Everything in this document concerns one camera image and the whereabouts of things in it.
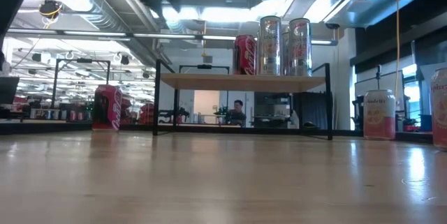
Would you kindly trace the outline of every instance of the ceiling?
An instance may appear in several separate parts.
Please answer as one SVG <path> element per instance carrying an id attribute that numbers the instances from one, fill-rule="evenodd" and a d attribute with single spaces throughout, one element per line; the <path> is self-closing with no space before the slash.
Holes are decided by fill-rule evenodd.
<path id="1" fill-rule="evenodd" d="M 334 40 L 334 31 L 328 29 L 324 22 L 338 23 L 344 27 L 366 27 L 389 15 L 393 11 L 395 0 L 365 0 L 358 3 L 357 0 L 182 0 L 183 8 L 180 14 L 173 12 L 170 6 L 164 6 L 163 14 L 167 19 L 166 24 L 160 23 L 157 16 L 143 7 L 136 0 L 57 0 L 64 4 L 61 15 L 48 24 L 48 18 L 42 17 L 38 7 L 44 0 L 24 0 L 22 7 L 15 18 L 12 27 L 58 30 L 98 31 L 98 26 L 92 18 L 98 14 L 109 13 L 116 22 L 123 24 L 120 28 L 134 33 L 161 32 L 168 33 L 204 33 L 216 36 L 237 36 L 239 34 L 256 35 L 258 32 L 258 21 L 262 16 L 279 15 L 283 17 L 283 28 L 287 22 L 298 17 L 306 17 L 312 22 L 313 39 Z M 93 13 L 90 11 L 91 2 L 98 3 Z M 401 2 L 401 6 L 412 0 Z M 198 19 L 206 20 L 206 23 L 198 22 Z M 45 63 L 36 63 L 28 54 L 25 60 L 14 70 L 14 75 L 22 77 L 38 77 L 35 80 L 27 80 L 29 84 L 44 82 L 43 78 L 52 78 L 53 70 L 39 70 L 38 74 L 28 74 L 27 68 L 50 68 L 54 67 L 55 59 L 64 58 L 68 52 L 74 52 L 75 57 L 84 57 L 112 62 L 112 69 L 118 71 L 128 69 L 131 73 L 114 74 L 112 79 L 117 82 L 123 79 L 142 80 L 141 84 L 133 83 L 135 89 L 143 86 L 153 85 L 153 81 L 143 80 L 142 73 L 153 66 L 156 58 L 166 56 L 165 61 L 171 62 L 173 66 L 180 64 L 197 64 L 201 62 L 203 52 L 203 41 L 194 40 L 166 40 L 156 43 L 153 39 L 132 39 L 130 43 L 111 40 L 59 40 L 56 38 L 37 39 L 23 38 L 14 35 L 10 38 L 12 46 L 13 66 L 17 64 L 27 52 L 35 46 L 34 52 L 44 53 L 51 59 Z M 233 42 L 229 40 L 208 40 L 205 51 L 213 55 L 214 64 L 231 65 Z M 127 54 L 130 56 L 130 64 L 121 66 L 116 61 L 117 55 Z M 72 68 L 90 68 L 89 66 L 71 63 Z M 67 68 L 61 72 L 60 78 L 77 78 L 74 70 Z M 95 73 L 88 78 L 102 80 L 104 72 Z"/>

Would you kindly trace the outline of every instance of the shelf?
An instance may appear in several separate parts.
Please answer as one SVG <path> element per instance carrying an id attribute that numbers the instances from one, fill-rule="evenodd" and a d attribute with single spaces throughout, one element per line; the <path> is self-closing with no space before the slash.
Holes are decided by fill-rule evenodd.
<path id="1" fill-rule="evenodd" d="M 162 73 L 161 81 L 174 89 L 297 93 L 324 84 L 325 78 Z"/>

